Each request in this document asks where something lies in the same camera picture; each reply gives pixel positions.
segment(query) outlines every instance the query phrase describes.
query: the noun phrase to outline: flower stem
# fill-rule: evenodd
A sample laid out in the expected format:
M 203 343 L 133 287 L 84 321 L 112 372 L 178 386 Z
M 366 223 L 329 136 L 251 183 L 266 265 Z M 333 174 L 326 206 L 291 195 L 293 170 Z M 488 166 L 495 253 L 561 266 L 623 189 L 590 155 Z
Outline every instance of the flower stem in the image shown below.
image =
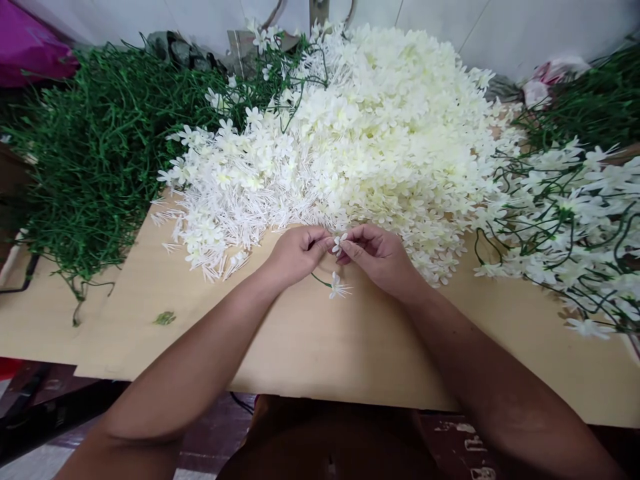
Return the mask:
M 318 280 L 318 282 L 320 282 L 320 283 L 322 283 L 322 284 L 324 284 L 324 285 L 328 286 L 329 288 L 331 288 L 331 284 L 330 284 L 330 283 L 323 282 L 323 281 L 322 281 L 322 280 L 320 280 L 318 277 L 316 277 L 316 276 L 313 274 L 313 272 L 311 272 L 311 276 L 313 276 L 313 278 L 315 278 L 316 280 Z

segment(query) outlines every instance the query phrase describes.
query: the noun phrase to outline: person's left hand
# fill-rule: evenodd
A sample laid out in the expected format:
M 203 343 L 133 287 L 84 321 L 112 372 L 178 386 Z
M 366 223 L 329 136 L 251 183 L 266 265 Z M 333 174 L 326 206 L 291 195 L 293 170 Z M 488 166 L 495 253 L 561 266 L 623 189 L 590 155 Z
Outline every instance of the person's left hand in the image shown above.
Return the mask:
M 332 246 L 331 234 L 320 226 L 292 228 L 280 237 L 260 271 L 284 290 L 309 275 Z

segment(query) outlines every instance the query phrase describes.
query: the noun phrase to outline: person's right hand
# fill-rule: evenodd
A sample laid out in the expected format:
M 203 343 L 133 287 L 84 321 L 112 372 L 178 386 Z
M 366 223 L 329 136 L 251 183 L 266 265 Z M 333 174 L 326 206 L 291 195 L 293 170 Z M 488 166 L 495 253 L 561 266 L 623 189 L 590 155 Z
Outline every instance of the person's right hand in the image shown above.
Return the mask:
M 356 262 L 382 290 L 402 303 L 415 303 L 424 295 L 427 283 L 409 260 L 396 234 L 376 225 L 364 224 L 347 233 L 338 264 Z

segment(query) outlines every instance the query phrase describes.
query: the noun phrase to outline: flower bunch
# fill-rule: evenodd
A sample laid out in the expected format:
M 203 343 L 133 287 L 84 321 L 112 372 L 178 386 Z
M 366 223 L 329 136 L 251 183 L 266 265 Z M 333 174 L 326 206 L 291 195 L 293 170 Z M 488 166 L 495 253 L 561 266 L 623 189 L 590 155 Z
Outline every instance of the flower bunch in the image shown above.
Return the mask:
M 640 332 L 640 157 L 616 165 L 610 156 L 575 139 L 512 157 L 497 170 L 502 191 L 474 222 L 499 258 L 479 256 L 476 275 L 524 277 L 559 293 L 567 327 L 601 338 Z
M 252 19 L 247 23 L 247 29 L 255 37 L 253 44 L 258 48 L 258 55 L 262 55 L 265 50 L 280 50 L 281 30 L 277 26 L 261 29 L 256 20 Z
M 484 100 L 490 72 L 467 71 L 424 32 L 316 30 L 294 70 L 269 69 L 299 81 L 247 107 L 244 128 L 222 121 L 174 137 L 188 151 L 159 178 L 185 186 L 174 241 L 217 278 L 226 248 L 250 250 L 269 228 L 372 221 L 400 234 L 430 284 L 446 283 L 477 206 L 499 192 L 493 154 L 519 153 L 513 112 Z

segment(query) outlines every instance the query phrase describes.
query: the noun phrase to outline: wooden table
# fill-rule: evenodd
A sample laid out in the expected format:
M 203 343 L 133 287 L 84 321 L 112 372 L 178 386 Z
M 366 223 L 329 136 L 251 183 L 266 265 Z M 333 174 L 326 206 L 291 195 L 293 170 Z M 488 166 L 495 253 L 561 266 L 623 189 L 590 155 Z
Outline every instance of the wooden table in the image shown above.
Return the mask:
M 50 266 L 43 264 L 27 292 L 0 298 L 0 355 L 74 363 L 84 377 L 133 380 L 256 270 L 277 240 L 267 235 L 246 267 L 210 284 L 189 270 L 184 252 L 168 255 L 161 246 L 172 228 L 156 227 L 147 216 L 113 294 L 99 299 L 105 291 L 90 291 L 95 304 L 87 305 L 79 329 L 71 327 L 73 296 L 45 278 Z M 329 280 L 334 265 L 326 256 L 316 274 Z M 522 280 L 475 277 L 476 266 L 475 256 L 466 254 L 442 293 L 586 422 L 640 427 L 640 366 L 627 339 L 582 338 L 564 328 L 559 304 L 543 290 Z M 357 266 L 339 273 L 353 286 L 346 299 L 329 300 L 329 289 L 308 277 L 276 300 L 230 389 L 456 409 L 398 305 Z M 164 311 L 175 312 L 176 320 L 154 324 Z

